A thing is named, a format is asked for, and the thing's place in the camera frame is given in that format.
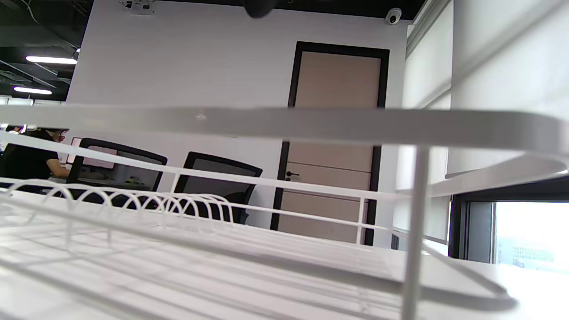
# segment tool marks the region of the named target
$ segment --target ceiling light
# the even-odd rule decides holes
[[[37,62],[37,63],[77,64],[77,60],[70,58],[27,56],[26,60],[28,60],[29,62]]]
[[[14,90],[16,90],[18,92],[37,93],[39,95],[50,95],[51,94],[51,91],[49,91],[49,90],[23,88],[23,87],[14,87]]]

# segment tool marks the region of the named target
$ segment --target window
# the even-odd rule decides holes
[[[569,273],[569,203],[497,202],[495,262]]]

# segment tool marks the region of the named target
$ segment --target ceiling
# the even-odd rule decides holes
[[[241,0],[171,0],[177,2],[212,3],[241,6]],[[401,19],[413,20],[426,0],[281,0],[277,9],[358,15],[385,18],[390,9],[400,8]]]
[[[241,6],[242,3],[241,0],[171,1],[231,6]],[[277,8],[384,18],[390,9],[399,7],[403,12],[401,18],[411,20],[424,2],[425,0],[281,0]],[[92,6],[93,0],[0,0],[0,95],[65,101],[75,67],[37,65],[26,61],[25,57],[38,55],[77,58],[76,49],[81,47]],[[53,94],[29,95],[14,91],[13,88],[17,86],[46,89]]]
[[[77,58],[92,6],[93,0],[0,0],[0,95],[28,98],[13,88],[30,87],[52,92],[32,99],[65,101],[75,67],[25,58]]]

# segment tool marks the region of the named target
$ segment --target black office chair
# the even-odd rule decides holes
[[[184,168],[245,175],[247,177],[257,178],[261,176],[261,173],[263,173],[262,169],[246,163],[192,151],[188,153]],[[251,194],[253,194],[254,188],[254,184],[181,175],[178,183],[176,184],[175,192],[187,194],[213,194],[222,196],[229,202],[249,204],[249,199],[251,198]],[[200,202],[197,203],[197,206],[199,215],[207,217],[208,211],[206,206]],[[213,219],[220,220],[218,207],[211,205],[211,209]],[[227,207],[223,207],[222,209],[224,221],[229,221],[229,211]],[[245,209],[233,207],[232,212],[234,222],[245,224],[245,221],[249,216],[245,212]],[[185,213],[189,215],[195,214],[192,206],[188,206]]]
[[[79,146],[157,165],[165,165],[168,162],[168,159],[164,156],[109,141],[84,138],[81,140]],[[104,179],[89,179],[82,177],[84,173],[93,172],[100,173]],[[67,183],[81,183],[88,186],[113,187],[129,190],[156,191],[161,178],[161,171],[76,156],[73,161],[71,171],[69,172],[69,176],[67,177]],[[83,192],[85,192],[85,190],[71,190],[71,194],[75,199],[83,194]],[[139,197],[141,203],[144,203],[146,199],[147,197],[145,196]],[[127,196],[117,196],[112,201],[113,206],[122,207],[127,200]],[[84,201],[102,203],[101,197],[95,194],[88,195]],[[147,208],[150,209],[157,206],[158,204],[152,201],[152,203],[148,204]],[[134,204],[130,204],[128,208],[134,209],[135,206]]]

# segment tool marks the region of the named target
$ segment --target monitor screen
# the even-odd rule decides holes
[[[79,144],[81,144],[81,138],[73,137],[73,139],[71,140],[71,145],[78,147]],[[75,155],[74,154],[68,154],[66,163],[72,165],[73,161],[75,161]]]
[[[99,147],[99,146],[88,146],[87,149],[117,155],[116,150],[109,149],[109,148],[104,148],[104,147]],[[83,165],[112,169],[114,167],[114,162],[108,162],[108,161],[103,161],[103,160],[99,160],[99,159],[93,159],[93,158],[85,157],[83,159]]]

